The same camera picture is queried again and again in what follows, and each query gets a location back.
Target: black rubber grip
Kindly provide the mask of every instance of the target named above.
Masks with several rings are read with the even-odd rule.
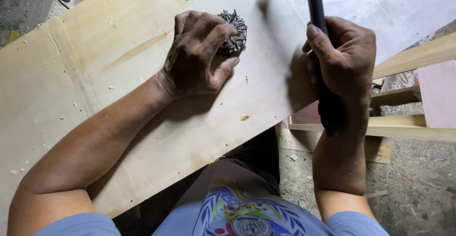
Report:
[[[323,0],[308,0],[308,2],[312,25],[320,28],[326,35],[328,35],[325,12],[323,9]],[[331,90],[329,90],[326,86],[323,80],[318,57],[315,53],[311,53],[310,57],[312,58],[317,77],[316,87],[319,99],[318,114],[320,114],[322,125],[326,129],[326,134],[328,136],[334,136],[335,132],[339,132],[344,128],[344,105],[340,96],[331,92]]]

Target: black handle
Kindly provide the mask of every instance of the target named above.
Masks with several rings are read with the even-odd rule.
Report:
[[[311,14],[311,23],[320,28],[328,35],[326,28],[325,12],[323,9],[323,0],[308,0],[309,11]],[[318,114],[320,114],[322,125],[326,129],[328,136],[334,136],[335,132],[339,132],[344,127],[344,105],[339,95],[334,94],[329,90],[323,81],[320,61],[314,53],[311,53],[312,62],[315,68],[317,77],[317,94],[319,99]]]

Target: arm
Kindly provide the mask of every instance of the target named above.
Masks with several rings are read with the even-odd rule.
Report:
[[[141,128],[175,99],[217,93],[238,58],[210,70],[220,45],[236,35],[223,19],[189,11],[176,16],[163,69],[74,128],[20,182],[9,209],[8,235],[31,235],[62,218],[95,212],[86,188],[118,160]]]
[[[375,219],[363,197],[364,137],[376,56],[375,33],[342,18],[326,17],[326,21],[329,38],[310,25],[303,51],[313,49],[319,58],[323,80],[344,102],[346,123],[344,130],[334,137],[324,133],[315,148],[315,197],[323,221],[341,211],[356,211]],[[313,72],[311,64],[308,69]]]

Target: finger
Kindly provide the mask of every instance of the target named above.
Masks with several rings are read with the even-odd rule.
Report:
[[[328,36],[321,29],[314,25],[309,25],[307,27],[307,41],[309,41],[309,45],[321,61],[334,59],[336,50]]]
[[[338,37],[344,35],[348,31],[354,31],[360,28],[357,24],[337,16],[326,16],[325,20],[328,29]]]
[[[309,41],[306,40],[304,45],[302,46],[302,52],[310,52],[312,47],[309,45]]]
[[[236,28],[228,23],[216,25],[203,41],[204,50],[212,59],[226,38],[237,36]]]
[[[219,90],[225,83],[227,78],[233,73],[233,68],[239,64],[241,60],[237,57],[229,58],[222,62],[218,68],[214,70],[213,85]]]
[[[316,74],[314,74],[314,73],[311,74],[311,82],[312,82],[312,84],[316,84],[316,82],[317,82]]]
[[[190,11],[186,11],[174,17],[174,37],[182,33],[189,13]]]
[[[188,13],[187,20],[185,21],[185,26],[181,34],[188,35],[191,32],[191,30],[195,27],[195,23],[197,23],[201,15],[202,12],[190,11]]]
[[[191,31],[191,36],[204,41],[215,26],[225,23],[223,19],[217,15],[203,12]]]
[[[307,63],[306,63],[306,66],[307,66],[307,70],[310,72],[310,73],[313,73],[315,71],[315,67],[311,61],[311,59],[308,59]]]

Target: light blue t-shirt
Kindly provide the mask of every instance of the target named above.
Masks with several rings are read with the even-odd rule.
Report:
[[[274,194],[271,185],[229,159],[209,165],[153,236],[387,236],[372,218],[340,212],[326,223]],[[66,217],[35,236],[118,236],[112,220],[86,213]]]

